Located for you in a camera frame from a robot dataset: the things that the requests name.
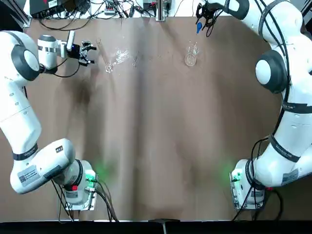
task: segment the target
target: wire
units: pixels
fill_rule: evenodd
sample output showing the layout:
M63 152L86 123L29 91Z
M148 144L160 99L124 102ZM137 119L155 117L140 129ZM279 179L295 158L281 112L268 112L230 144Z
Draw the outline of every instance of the wire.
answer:
M260 143L260 142L262 142L262 141L265 141L265 140L267 140L267 139L268 139L268 138L266 137L266 138L263 138L263 139L261 139L261 140L258 140L258 141L253 145L252 152L251 152L251 164L252 164L253 178L254 178L254 158L253 158L254 149L255 149L255 147L257 146L258 143ZM234 221L234 220L239 216L239 214L242 212L242 210L243 210L243 208L244 208L244 205L245 205L245 203L246 203L246 201L247 201L247 198L248 198L248 196L249 196L249 193L250 193L250 191L254 188L254 185L255 185L255 181L252 182L252 185L251 185L251 187L250 187L248 193L246 194L246 197L245 197L245 200L244 200L243 204L241 205L241 207L240 207L238 213L235 215L235 217L232 219L232 221ZM255 189L253 190L253 196L254 196L254 205L255 205L255 207L256 207L256 209L257 209L256 198L255 198Z
M192 17L194 16L194 0L193 0L193 2L192 2Z
M252 190L252 188L253 188L253 187L251 186L250 189L248 190L248 193L247 193L247 195L246 195L246 197L245 197L245 200L244 200L244 202L243 202L241 208L239 209L239 211L237 212L237 214L234 216L234 218L232 219L232 221L235 221L235 220L237 219L237 217L240 215L240 213L242 212L243 207L244 207L244 205L245 205L245 203L246 203L246 201L247 201L248 195L249 195L250 191Z
M113 219L114 219L114 221L115 221L115 222L119 222L118 219L117 219L117 217L114 215L114 213L113 213L113 211L112 211L112 209L111 209L111 207L110 207L110 205L109 205L109 203L108 203L106 197L105 197L100 191L98 191L98 190L96 190L96 193L97 193L97 194L103 199L103 201L105 202L106 207L107 207L107 210L108 210L108 217L110 217L110 214L111 214L112 217L113 217Z
M95 13L92 14L92 15L90 15L90 16L88 17L89 19L87 20L87 22L86 22L84 25L82 25L82 26L80 26L80 27L77 27L77 28L64 29L64 28L66 28L67 26L69 26L69 25L74 21L74 19L75 19L75 17L76 17L77 11L75 12L75 16L74 16L74 18L71 20L71 22L70 22L69 24L67 24L66 26L63 26L63 27L61 27L61 28L53 28L53 27L46 26L44 23L42 23L41 19L39 19L39 23L40 23L42 26L44 26L45 28L50 29L50 30L58 30L58 31L72 31L72 30L78 30L78 29L81 29L81 28L83 28L84 26L86 26L86 25L90 22L90 20L91 20L94 16L97 15L98 11L100 10L100 8L102 7L102 5L103 5L105 2L106 2L106 1L103 1L103 2L101 3L100 7L95 11Z
M144 9L143 7L140 6L140 4L137 2L137 0L136 0L136 3L137 3L137 5L143 10L143 12L146 12L147 14L149 14L150 17L152 17L152 16L153 16L153 17L156 17L155 15L152 15L152 14L149 12L149 9L150 9L150 8Z
M252 170L253 170L253 182L255 183L254 179L255 179L255 175L254 175L254 149L256 147L256 145L259 143L259 147L258 147L258 153L259 153L259 148L261 146L261 142L267 140L268 138L264 138L264 139L261 139L259 141L257 141L254 145L253 145L253 149L252 149L252 154L251 154L251 162L252 162ZM256 198L255 198L255 188L253 188L253 197L254 197L254 208L255 210L258 209L257 207L257 201L256 201Z
M63 62L61 62L59 65L57 65L57 67L62 66L68 59L65 59Z
M179 10L179 8L180 8L180 5L181 5L181 3L183 3L183 1L184 1L184 0L182 0L182 1L180 2L179 6L177 7L177 10L176 10L176 12L175 12L175 15L174 15L174 17L176 17L177 11Z
M274 219L275 221L279 221L284 212L284 200L283 200L282 195L277 190L273 189L272 193L276 194L279 199L279 211L278 211L276 218Z
M253 221L256 221L258 219L260 213L266 207L266 205L267 205L267 203L271 197L271 194L276 194L278 199L279 199L279 211L278 211L278 214L274 220L279 221L281 219L283 212L284 212L284 200L283 200L282 195L277 190L274 189L274 190L266 190L266 194L265 194L266 199L264 200L264 203L263 203L263 206L261 207L261 209L258 209L255 212L255 214L253 216Z
M68 217L70 217L71 221L73 222L74 219L73 219L73 217L67 212L67 210L66 210L66 208L65 208L65 205L64 205L64 203L63 203L63 201L62 201L62 199L61 199L61 197L60 197L60 195L59 195L59 192L58 192L58 190L57 190L57 188L56 188L56 186L55 186L54 181L51 180L51 182L52 182L52 184L53 184L53 187L54 187L54 189L55 189L55 192L56 192L57 195L58 195L59 201L60 201L61 204L62 204L62 207L64 208L64 210L65 210L65 212L67 213Z
M74 219L74 210L73 210L73 209L70 209L70 207L69 207L69 205L68 205L68 203L67 203L67 201L66 201L66 196L65 196L65 194L64 194L64 192L63 192L62 187L61 187L60 185L58 185L58 187L59 187L59 189L60 189L60 191L61 191L61 196L64 196L64 198L65 198L65 205L67 206L67 208L68 208L68 210L69 210L69 212L70 212L72 218Z
M27 90L26 90L26 86L23 86L24 92L25 92L25 97L28 99L28 95L27 95Z
M61 78L68 78L68 77L72 77L72 76L74 76L74 75L78 72L79 68L80 68L80 64L78 64L78 68L77 68L77 70L75 70L75 72L74 72L74 73L72 73L72 74L71 74L71 75L69 75L69 76L60 76L60 75L57 75L57 74L53 74L53 75L54 75L54 76L57 76L57 77L61 77Z
M67 30L63 30L63 29L66 28L66 27L68 27L68 26L74 21L74 19L75 19L75 17L76 17L76 14L77 14L77 12L75 12L74 17L73 17L72 20L69 22L69 24L67 24L67 25L65 25L65 26L63 26L63 27L61 27L61 28L48 27L48 26L46 26L44 23L42 23L42 20L41 20L41 19L38 19L38 21L39 21L39 23L40 23L42 26L44 26L44 27L47 28L47 29L50 29L50 30L60 30L60 31L67 31Z
M207 28L207 32L206 32L206 37L210 37L211 33L213 32L213 29L214 29L216 20L217 20L218 17L222 14L222 12L223 12L223 10L219 11L219 14L218 14L218 11L215 11L212 20L208 23L208 25L206 25L206 26L208 27L208 28Z
M260 0L262 5L264 7L267 7L267 5L265 4L265 2L263 0ZM290 76L290 66L289 66L289 56L288 56L288 51L287 51L287 46L286 46L286 42L285 42L285 38L283 36L283 33L280 29L280 27L278 26L278 23L275 19L275 17L273 16L271 10L269 11L269 14L278 30L278 33L282 39L282 42L283 42L283 45L284 45L284 49L285 49L285 55L286 55L286 64L287 64L287 86L286 86L286 92L285 92L285 97L284 97L284 101L287 102L288 101L288 97L289 97L289 92L290 92L290 86L292 85L292 81L291 81L291 76ZM279 124L280 122L282 121L282 118L284 116L284 113L285 113L285 110L282 108L280 114L279 114L279 117L278 117L278 120L277 120L277 123L276 123L276 126L274 128L274 131L273 131L273 135L275 135L278 127L279 127Z
M111 206L111 208L112 208L112 211L113 211L114 215L116 216L116 213L115 213L115 210L114 210L114 207L113 207L113 202L112 202L111 193L110 193L110 191L109 191L109 189L108 189L107 184L106 184L104 181L102 181L102 182L104 183L104 185L105 185L105 187L106 187L106 189L107 189L107 191L108 191L108 194L105 192L105 190L104 190L102 184L101 184L100 182L97 181L97 183L100 185L100 187L101 187L101 189L102 189L104 195L105 195L106 197L108 197L109 204L110 204L110 206Z

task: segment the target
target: transparent glass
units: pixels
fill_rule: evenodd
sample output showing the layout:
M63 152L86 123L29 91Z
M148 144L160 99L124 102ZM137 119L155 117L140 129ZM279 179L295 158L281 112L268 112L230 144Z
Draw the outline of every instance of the transparent glass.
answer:
M193 67L196 63L198 52L199 49L197 42L189 42L188 46L186 47L185 64L189 67Z

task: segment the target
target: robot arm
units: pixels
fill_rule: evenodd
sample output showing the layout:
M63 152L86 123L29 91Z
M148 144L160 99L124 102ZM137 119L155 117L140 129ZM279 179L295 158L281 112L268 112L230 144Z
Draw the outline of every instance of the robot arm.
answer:
M208 0L200 8L198 18L209 20L217 10L223 10L271 46L259 58L255 74L263 87L282 93L282 118L269 136L267 149L253 165L251 160L240 160L230 173L235 208L260 208L265 187L283 186L312 173L312 42L301 33L302 15L288 0ZM283 44L283 40L269 12L287 47L290 83L286 54L277 43Z
M57 55L75 58L84 65L87 51L95 50L89 42L82 46L73 44L74 32L68 43L52 36L41 36L38 47L24 33L1 31L0 40L5 45L0 70L0 128L13 151L14 165L10 176L12 188L19 194L37 189L53 179L65 186L66 200L78 209L88 209L96 175L86 161L75 160L75 149L67 139L52 142L38 150L37 140L41 134L40 122L21 88L41 73L57 71Z

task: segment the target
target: tabletop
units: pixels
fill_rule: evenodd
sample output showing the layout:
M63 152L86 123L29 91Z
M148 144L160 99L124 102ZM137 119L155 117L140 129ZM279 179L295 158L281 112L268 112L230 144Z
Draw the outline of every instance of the tabletop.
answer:
M276 123L281 97L258 84L254 71L269 45L234 18L220 17L209 38L190 30L194 25L191 17L93 19L76 31L75 43L101 44L90 53L96 63L70 78L40 75L27 86L42 125L39 147L70 139L76 157L107 182L121 220L232 219L229 172ZM26 33L34 40L67 38L37 20ZM190 41L199 48L194 67L184 63ZM128 59L107 73L117 51L128 51ZM58 74L71 74L77 65L69 59ZM3 221L56 219L59 202L50 183L23 196L10 188L13 160L2 134L0 146ZM311 218L310 183L306 178L281 188L283 218ZM266 218L275 217L276 201L266 207ZM96 210L81 212L80 219L107 219L104 203L98 199Z

